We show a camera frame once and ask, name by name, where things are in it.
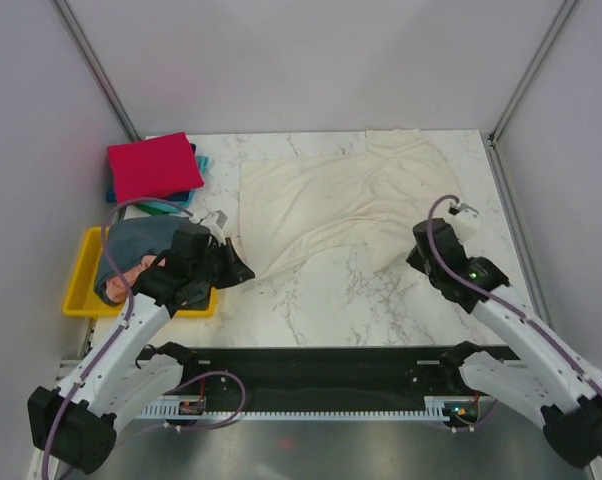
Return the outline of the cream white t shirt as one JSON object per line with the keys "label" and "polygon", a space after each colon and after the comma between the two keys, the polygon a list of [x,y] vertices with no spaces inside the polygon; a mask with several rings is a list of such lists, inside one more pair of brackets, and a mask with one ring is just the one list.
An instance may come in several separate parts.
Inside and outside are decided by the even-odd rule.
{"label": "cream white t shirt", "polygon": [[413,227],[434,201],[457,194],[446,157],[419,130],[369,131],[363,153],[241,166],[239,238],[266,278],[317,253],[366,247],[373,270],[415,245]]}

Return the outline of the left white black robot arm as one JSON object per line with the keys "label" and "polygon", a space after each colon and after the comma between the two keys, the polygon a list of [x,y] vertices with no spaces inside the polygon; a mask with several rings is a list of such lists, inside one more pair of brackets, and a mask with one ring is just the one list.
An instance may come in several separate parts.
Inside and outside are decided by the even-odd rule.
{"label": "left white black robot arm", "polygon": [[238,257],[216,220],[186,221],[127,288],[123,310],[96,347],[56,387],[36,388],[27,400],[34,446],[42,453],[40,478],[50,461],[91,474],[118,435],[163,394],[189,393],[200,369],[183,346],[160,347],[148,364],[130,369],[143,347],[197,294],[237,286],[253,272]]}

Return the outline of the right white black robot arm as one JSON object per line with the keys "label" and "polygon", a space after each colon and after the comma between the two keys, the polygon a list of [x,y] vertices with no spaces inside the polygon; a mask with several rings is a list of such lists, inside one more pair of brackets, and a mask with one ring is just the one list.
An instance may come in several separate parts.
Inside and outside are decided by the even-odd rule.
{"label": "right white black robot arm", "polygon": [[469,257],[449,223],[424,220],[412,229],[408,264],[442,296],[497,334],[522,361],[502,363],[468,342],[439,368],[448,392],[486,393],[539,427],[569,465],[584,468],[602,456],[602,370],[529,312],[509,278],[485,257]]}

